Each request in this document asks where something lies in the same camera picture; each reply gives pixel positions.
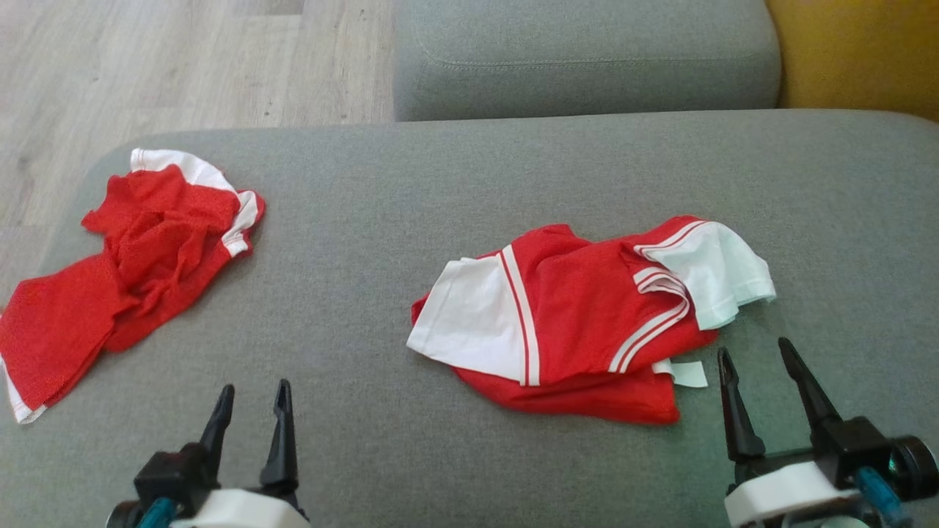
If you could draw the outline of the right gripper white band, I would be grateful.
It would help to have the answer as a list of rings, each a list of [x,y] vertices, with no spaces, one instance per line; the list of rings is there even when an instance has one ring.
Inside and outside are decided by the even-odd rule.
[[[843,420],[787,337],[778,338],[789,377],[796,383],[812,448],[766,455],[739,390],[730,352],[718,348],[719,390],[728,458],[735,478],[725,498],[732,527],[781,527],[805,519],[833,519],[839,508],[857,507],[859,521],[899,526],[899,492],[889,475],[890,444],[869,419]]]

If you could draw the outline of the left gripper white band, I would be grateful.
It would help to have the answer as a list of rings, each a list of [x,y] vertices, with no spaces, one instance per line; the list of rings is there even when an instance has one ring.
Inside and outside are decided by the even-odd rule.
[[[260,487],[254,489],[221,488],[217,479],[234,397],[234,385],[225,384],[200,441],[177,452],[155,453],[138,472],[139,527],[309,527],[296,502],[299,469],[291,382],[279,381],[273,403],[277,423]]]

